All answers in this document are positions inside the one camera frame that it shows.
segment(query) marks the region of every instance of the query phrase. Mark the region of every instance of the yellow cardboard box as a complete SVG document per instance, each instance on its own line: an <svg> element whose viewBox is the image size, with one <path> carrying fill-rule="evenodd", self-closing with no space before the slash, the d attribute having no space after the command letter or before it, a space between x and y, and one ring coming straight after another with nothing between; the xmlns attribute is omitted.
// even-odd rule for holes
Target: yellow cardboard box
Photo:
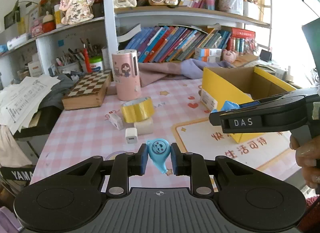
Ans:
<svg viewBox="0 0 320 233"><path fill-rule="evenodd" d="M293 90L293 86L257 67L205 68L201 102L209 110L220 110L226 100L244 104ZM237 143L259 135L261 133L231 134Z"/></svg>

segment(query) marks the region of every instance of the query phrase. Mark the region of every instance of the metal screw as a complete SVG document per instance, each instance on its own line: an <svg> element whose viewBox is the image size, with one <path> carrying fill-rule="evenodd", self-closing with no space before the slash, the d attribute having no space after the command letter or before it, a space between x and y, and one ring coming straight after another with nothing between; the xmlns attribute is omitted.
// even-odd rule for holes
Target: metal screw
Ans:
<svg viewBox="0 0 320 233"><path fill-rule="evenodd" d="M112 187L109 189L109 192L113 195L119 195L124 192L124 189L121 187Z"/></svg>
<svg viewBox="0 0 320 233"><path fill-rule="evenodd" d="M208 187L199 187L196 189L196 192L201 195L207 195L211 193L211 189Z"/></svg>

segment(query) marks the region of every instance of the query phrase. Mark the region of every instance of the human hand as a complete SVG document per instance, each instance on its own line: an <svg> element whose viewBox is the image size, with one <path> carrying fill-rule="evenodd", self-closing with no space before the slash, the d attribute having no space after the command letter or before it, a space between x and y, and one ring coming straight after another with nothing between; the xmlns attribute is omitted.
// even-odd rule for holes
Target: human hand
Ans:
<svg viewBox="0 0 320 233"><path fill-rule="evenodd" d="M320 136L300 146L291 135L290 148L296 150L296 162L302 167L302 175L310 188L320 184L320 169L316 168L316 159L320 159Z"/></svg>

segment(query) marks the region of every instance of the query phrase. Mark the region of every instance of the chessboard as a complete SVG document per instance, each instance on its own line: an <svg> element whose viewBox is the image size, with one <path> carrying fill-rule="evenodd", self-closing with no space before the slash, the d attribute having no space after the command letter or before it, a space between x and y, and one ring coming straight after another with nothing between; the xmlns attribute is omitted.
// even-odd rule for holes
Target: chessboard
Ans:
<svg viewBox="0 0 320 233"><path fill-rule="evenodd" d="M100 107L110 81L110 70L86 74L63 97L65 110Z"/></svg>

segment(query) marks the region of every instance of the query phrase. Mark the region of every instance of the blue keychain toy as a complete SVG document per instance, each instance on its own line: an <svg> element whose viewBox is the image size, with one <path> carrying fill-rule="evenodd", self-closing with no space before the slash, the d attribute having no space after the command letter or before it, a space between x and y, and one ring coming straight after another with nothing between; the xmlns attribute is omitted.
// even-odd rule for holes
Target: blue keychain toy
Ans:
<svg viewBox="0 0 320 233"><path fill-rule="evenodd" d="M165 161L170 154L170 144L168 141L157 138L147 141L148 153L153 164L161 171L162 174L167 173Z"/></svg>

